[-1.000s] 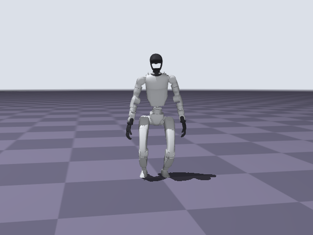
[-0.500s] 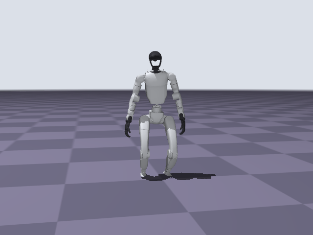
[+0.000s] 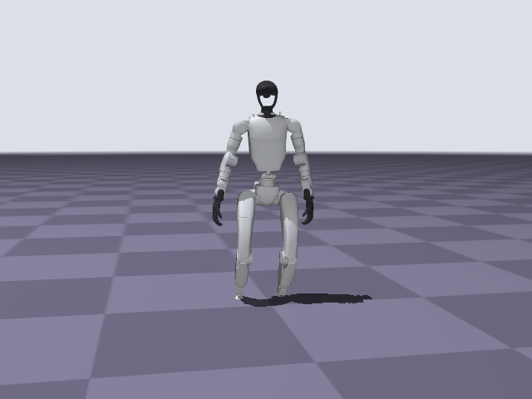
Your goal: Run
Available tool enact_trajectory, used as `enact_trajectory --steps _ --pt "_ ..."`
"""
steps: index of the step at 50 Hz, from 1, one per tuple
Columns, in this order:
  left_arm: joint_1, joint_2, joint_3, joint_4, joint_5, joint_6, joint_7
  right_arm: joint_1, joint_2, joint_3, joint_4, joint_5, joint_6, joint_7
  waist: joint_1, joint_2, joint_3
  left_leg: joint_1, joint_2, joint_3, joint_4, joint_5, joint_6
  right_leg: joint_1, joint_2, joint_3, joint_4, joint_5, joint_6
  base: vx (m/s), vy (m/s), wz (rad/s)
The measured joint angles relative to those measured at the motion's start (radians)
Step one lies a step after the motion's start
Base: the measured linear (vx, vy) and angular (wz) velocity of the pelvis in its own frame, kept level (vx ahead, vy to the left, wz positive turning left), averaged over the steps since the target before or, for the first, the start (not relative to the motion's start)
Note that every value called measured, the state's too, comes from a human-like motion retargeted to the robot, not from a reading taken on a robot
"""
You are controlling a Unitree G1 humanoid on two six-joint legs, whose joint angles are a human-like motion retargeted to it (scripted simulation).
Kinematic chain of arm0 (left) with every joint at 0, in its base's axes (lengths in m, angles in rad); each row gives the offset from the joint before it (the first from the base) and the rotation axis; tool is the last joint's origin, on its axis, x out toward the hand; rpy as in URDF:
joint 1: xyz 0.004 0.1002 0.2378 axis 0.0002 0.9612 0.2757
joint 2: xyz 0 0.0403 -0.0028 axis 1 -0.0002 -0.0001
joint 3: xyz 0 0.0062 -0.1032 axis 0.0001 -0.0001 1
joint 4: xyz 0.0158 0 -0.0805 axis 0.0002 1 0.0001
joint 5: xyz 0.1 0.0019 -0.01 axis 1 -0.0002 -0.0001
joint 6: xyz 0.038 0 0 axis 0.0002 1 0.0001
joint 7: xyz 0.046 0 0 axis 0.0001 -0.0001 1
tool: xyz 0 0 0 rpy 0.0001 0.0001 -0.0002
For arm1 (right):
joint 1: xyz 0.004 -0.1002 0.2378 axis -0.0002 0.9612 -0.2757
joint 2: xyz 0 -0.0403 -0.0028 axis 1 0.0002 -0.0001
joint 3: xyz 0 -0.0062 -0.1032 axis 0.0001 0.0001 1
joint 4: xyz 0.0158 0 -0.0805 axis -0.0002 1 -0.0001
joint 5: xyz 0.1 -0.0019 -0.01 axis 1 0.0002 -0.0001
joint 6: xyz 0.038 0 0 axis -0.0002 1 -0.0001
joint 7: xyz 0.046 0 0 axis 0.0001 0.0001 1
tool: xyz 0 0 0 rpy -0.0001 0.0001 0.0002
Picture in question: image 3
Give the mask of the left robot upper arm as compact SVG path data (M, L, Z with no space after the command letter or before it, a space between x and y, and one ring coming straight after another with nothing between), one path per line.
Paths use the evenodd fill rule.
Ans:
M298 120L292 118L285 118L288 124L288 131L292 132L291 139L296 154L293 155L293 162L295 165L305 165L303 153L305 152L305 142L302 133L302 127ZM306 152L305 152L306 153Z

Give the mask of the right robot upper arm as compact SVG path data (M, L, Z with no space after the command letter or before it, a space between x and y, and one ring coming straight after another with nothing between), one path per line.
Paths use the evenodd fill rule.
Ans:
M234 123L233 129L231 131L229 141L227 144L226 153L229 154L229 158L228 158L226 165L235 167L238 164L239 159L238 159L238 156L236 155L236 152L243 139L241 135L246 133L248 129L249 129L249 119L236 121Z

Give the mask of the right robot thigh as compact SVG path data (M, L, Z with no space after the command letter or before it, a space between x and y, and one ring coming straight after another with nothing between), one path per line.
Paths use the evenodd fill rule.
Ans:
M252 264L251 239L255 212L255 190L245 190L237 198L238 256L240 263Z

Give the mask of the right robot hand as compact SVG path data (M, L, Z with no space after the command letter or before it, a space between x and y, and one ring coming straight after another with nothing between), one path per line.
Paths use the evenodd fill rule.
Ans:
M218 221L218 216L220 218L222 218L222 215L219 211L219 207L220 207L220 202L224 200L224 191L223 190L219 190L218 191L218 194L216 197L213 198L214 199L214 204L213 204L213 221L218 225L218 226L221 226L222 224Z

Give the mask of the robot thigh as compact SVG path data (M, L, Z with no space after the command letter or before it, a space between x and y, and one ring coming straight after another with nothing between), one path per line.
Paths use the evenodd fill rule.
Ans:
M283 232L283 249L279 252L280 263L288 267L297 258L298 250L298 202L294 194L279 191L278 208Z
M237 198L238 256L240 263L252 264L251 239L255 212L255 190L245 190Z

